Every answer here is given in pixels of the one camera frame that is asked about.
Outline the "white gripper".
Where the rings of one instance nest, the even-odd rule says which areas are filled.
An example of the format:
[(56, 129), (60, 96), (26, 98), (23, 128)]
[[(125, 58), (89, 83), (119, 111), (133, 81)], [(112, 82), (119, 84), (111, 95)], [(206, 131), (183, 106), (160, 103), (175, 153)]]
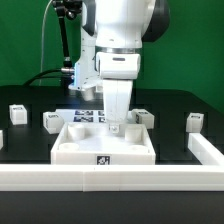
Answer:
[(96, 54), (96, 69), (103, 81), (105, 118), (112, 133), (118, 133), (118, 124), (126, 121), (133, 81), (138, 77), (140, 62), (139, 54)]

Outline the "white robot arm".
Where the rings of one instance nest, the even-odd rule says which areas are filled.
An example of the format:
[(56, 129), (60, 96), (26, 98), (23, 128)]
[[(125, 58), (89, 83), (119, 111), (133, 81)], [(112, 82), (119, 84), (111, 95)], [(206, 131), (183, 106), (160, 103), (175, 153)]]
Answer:
[(168, 0), (82, 0), (81, 56), (70, 88), (92, 100), (103, 94), (105, 121), (113, 133), (126, 122), (144, 42), (168, 29)]

